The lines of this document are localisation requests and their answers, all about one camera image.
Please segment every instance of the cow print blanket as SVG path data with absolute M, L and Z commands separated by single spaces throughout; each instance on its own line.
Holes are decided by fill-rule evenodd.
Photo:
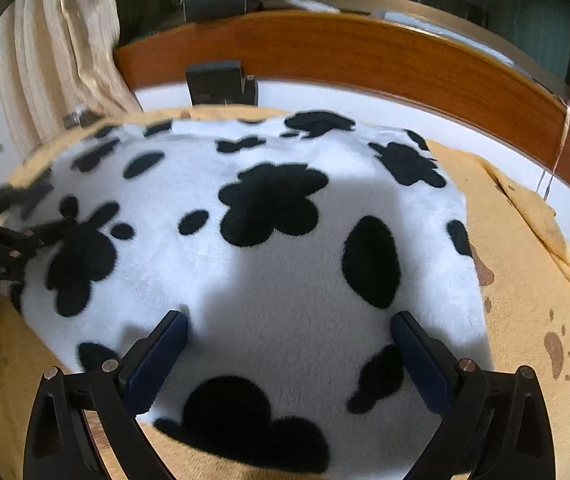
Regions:
M 140 420 L 189 446 L 399 479 L 440 418 L 392 315 L 491 366 L 465 198 L 414 132 L 324 111 L 119 124 L 40 181 L 9 220 L 46 244 L 14 304 L 74 371 L 186 310 L 187 347 Z

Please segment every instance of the wooden bed frame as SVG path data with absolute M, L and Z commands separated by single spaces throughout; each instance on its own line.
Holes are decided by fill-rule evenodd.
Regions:
M 283 10 L 189 24 L 123 46 L 132 90 L 185 80 L 194 63 L 238 59 L 258 79 L 314 81 L 409 100 L 471 124 L 548 169 L 564 105 L 536 82 L 456 41 L 354 14 Z M 557 174 L 570 185 L 570 130 Z

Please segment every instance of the bed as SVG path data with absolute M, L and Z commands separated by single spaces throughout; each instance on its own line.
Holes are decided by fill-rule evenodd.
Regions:
M 323 33 L 312 34 L 317 30 Z M 328 49 L 330 69 L 321 62 Z M 298 62 L 292 62 L 293 52 Z M 241 59 L 246 71 L 257 77 L 319 80 L 420 102 L 516 144 L 548 168 L 554 164 L 564 116 L 555 98 L 464 46 L 369 18 L 283 12 L 188 25 L 125 47 L 116 59 L 126 83 L 135 89 L 180 80 L 187 64 L 226 57 Z M 534 117 L 530 108 L 541 112 Z M 187 116 L 191 120 L 258 120 L 281 114 L 253 107 L 196 107 L 108 118 L 91 128 L 61 134 L 17 168 L 10 183 L 29 186 L 60 152 L 106 123 L 153 124 Z M 557 475 L 569 480 L 570 244 L 562 237 L 553 210 L 537 194 L 477 156 L 436 142 L 429 145 L 466 197 L 469 238 L 495 369 L 513 372 L 523 362 L 536 369 L 550 415 Z M 570 183 L 570 140 L 558 171 Z M 26 352 L 29 361 L 24 358 Z M 11 303 L 3 301 L 3 478 L 21 478 L 32 400 L 43 370 L 53 364 L 56 358 L 30 332 Z M 113 478 L 123 478 L 95 419 L 92 429 Z M 177 445 L 152 427 L 143 430 L 177 478 L 295 478 Z

